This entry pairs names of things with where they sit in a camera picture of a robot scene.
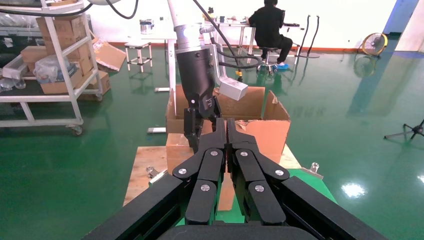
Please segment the wooden board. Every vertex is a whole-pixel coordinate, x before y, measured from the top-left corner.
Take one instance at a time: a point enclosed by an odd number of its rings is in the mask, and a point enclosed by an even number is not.
[[[287,145],[284,147],[279,164],[286,169],[302,168]],[[146,172],[148,166],[154,167],[159,172],[167,169],[167,149],[165,146],[138,147],[123,202],[124,206],[149,187],[150,179]]]

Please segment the metal stool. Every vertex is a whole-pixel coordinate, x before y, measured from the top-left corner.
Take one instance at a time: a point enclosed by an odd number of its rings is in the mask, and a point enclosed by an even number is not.
[[[269,63],[270,53],[273,52],[273,51],[277,51],[278,50],[278,47],[264,47],[264,46],[261,46],[261,47],[259,47],[259,49],[260,50],[268,50],[268,53],[266,54],[266,60],[265,60],[265,62],[263,62],[259,66],[257,66],[256,72],[258,73],[261,70],[262,66],[265,66],[266,69],[268,70],[268,73],[270,75],[273,75],[274,73],[276,73],[278,71],[278,66],[277,66],[276,63],[272,63],[272,64]]]
[[[143,57],[142,49],[148,46],[150,57]],[[128,49],[137,49],[137,57],[130,60],[130,56],[128,55]],[[141,72],[144,73],[143,65],[150,62],[150,67],[153,67],[153,59],[152,59],[152,43],[140,43],[140,42],[128,42],[125,43],[125,52],[126,52],[126,62],[128,65],[128,71],[130,70],[130,65],[139,65],[141,68]]]

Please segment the black pants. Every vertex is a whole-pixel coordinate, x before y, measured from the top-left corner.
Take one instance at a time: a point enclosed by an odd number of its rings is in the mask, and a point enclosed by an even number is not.
[[[279,53],[279,58],[277,58],[277,63],[284,62],[287,58],[287,55],[289,55],[290,49],[292,49],[293,46],[293,40],[291,40],[288,37],[281,36],[281,42],[277,46],[269,47],[269,48],[278,48],[281,49]],[[268,54],[268,50],[263,49],[262,50],[262,58],[266,59]]]

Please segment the tripod stand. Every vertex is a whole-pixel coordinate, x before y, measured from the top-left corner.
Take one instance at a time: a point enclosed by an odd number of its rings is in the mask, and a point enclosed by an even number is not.
[[[406,137],[407,134],[413,134],[412,137],[410,138],[411,140],[414,139],[415,135],[417,135],[417,134],[424,137],[423,125],[424,125],[424,119],[422,120],[420,125],[417,125],[417,126],[414,126],[414,127],[411,127],[407,124],[404,124],[403,125],[403,132],[397,133],[397,134],[392,134],[392,135],[386,135],[386,136],[384,136],[384,139],[388,139],[388,138],[396,137],[396,136],[402,136],[402,135],[404,135]]]

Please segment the blue wall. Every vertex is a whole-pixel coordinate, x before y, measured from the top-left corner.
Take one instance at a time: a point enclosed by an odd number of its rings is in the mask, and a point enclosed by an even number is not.
[[[403,33],[419,0],[397,0],[387,20],[384,34]]]

